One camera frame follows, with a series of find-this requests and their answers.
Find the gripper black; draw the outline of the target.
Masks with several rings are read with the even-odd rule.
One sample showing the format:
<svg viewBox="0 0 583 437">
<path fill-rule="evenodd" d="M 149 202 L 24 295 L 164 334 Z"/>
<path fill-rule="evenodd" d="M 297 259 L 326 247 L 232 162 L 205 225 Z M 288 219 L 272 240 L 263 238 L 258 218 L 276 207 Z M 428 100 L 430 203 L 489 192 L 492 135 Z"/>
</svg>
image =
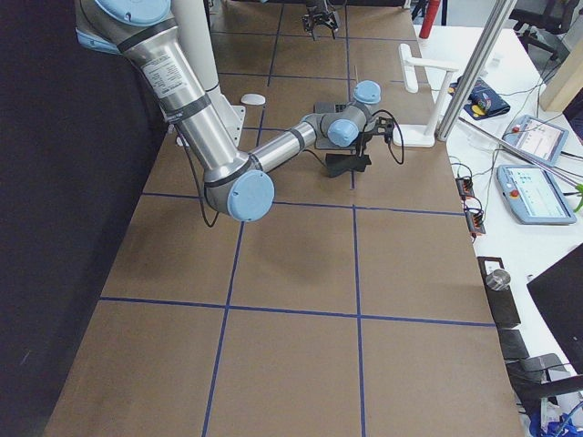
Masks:
<svg viewBox="0 0 583 437">
<path fill-rule="evenodd" d="M 305 2 L 307 14 L 302 17 L 304 32 L 312 40 L 337 37 L 338 14 L 325 0 L 308 0 Z"/>
</svg>

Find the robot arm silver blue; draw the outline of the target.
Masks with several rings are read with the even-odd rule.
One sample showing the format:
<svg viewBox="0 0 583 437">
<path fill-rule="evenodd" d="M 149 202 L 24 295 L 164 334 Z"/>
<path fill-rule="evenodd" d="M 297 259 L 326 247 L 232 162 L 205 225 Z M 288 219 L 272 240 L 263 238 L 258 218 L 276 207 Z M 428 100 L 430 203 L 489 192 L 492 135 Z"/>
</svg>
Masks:
<svg viewBox="0 0 583 437">
<path fill-rule="evenodd" d="M 77 1 L 77 38 L 87 48 L 122 55 L 145 77 L 166 120 L 204 168 L 211 208 L 238 221 L 271 208 L 269 173 L 324 138 L 349 147 L 373 124 L 381 88 L 366 80 L 340 113 L 310 114 L 251 152 L 238 148 L 238 116 L 220 92 L 201 1 Z"/>
</svg>

